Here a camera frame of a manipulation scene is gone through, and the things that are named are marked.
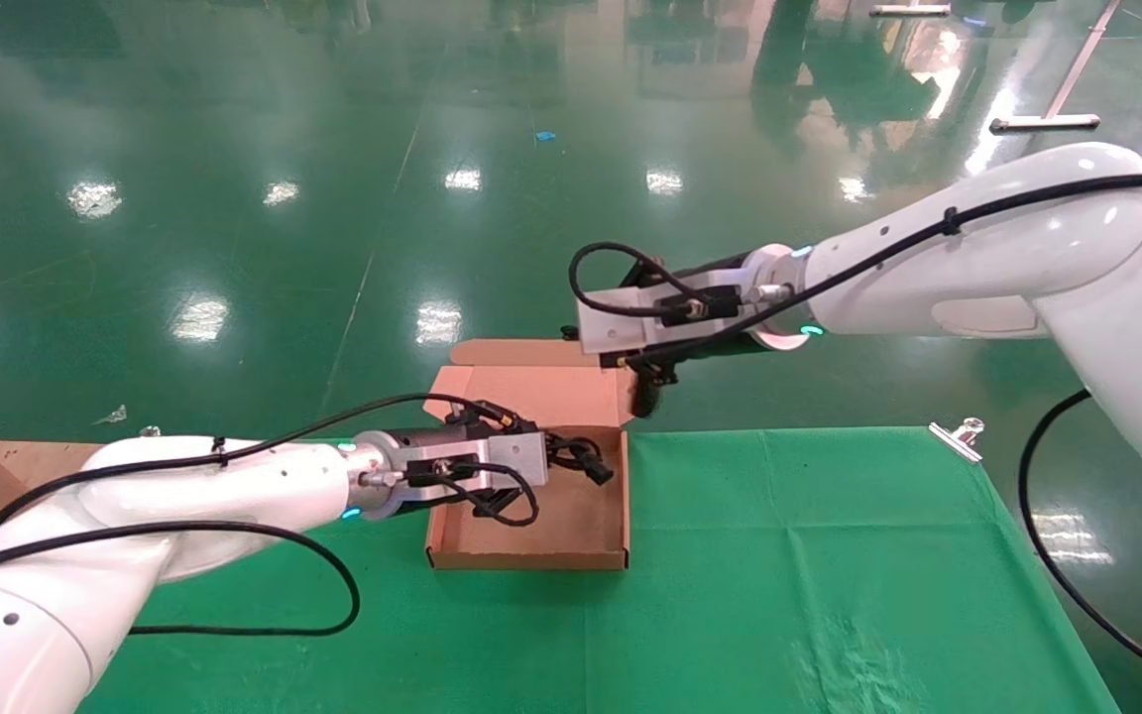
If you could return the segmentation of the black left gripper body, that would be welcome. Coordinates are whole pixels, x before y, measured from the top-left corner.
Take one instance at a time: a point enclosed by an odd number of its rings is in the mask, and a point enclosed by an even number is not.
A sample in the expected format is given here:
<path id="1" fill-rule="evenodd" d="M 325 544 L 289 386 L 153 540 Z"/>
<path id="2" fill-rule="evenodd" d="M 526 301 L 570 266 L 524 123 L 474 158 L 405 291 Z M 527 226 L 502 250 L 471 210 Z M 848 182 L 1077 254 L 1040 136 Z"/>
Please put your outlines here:
<path id="1" fill-rule="evenodd" d="M 542 430 L 534 423 L 518 420 L 502 426 L 486 419 L 458 419 L 429 428 L 412 431 L 413 450 L 440 450 L 444 452 L 478 452 L 493 450 L 493 444 L 514 438 L 531 441 L 534 435 L 542 438 Z"/>

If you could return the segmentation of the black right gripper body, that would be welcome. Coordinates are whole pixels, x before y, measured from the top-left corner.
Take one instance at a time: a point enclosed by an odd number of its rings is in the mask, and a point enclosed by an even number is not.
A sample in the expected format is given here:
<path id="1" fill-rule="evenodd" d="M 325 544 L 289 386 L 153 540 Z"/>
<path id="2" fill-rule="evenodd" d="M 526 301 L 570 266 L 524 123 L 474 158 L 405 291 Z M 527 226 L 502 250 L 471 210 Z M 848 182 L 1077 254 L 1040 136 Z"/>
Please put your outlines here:
<path id="1" fill-rule="evenodd" d="M 711 291 L 721 288 L 747 291 L 755 284 L 756 273 L 764 262 L 762 252 L 741 252 L 695 268 L 681 270 L 678 281 L 690 291 Z"/>

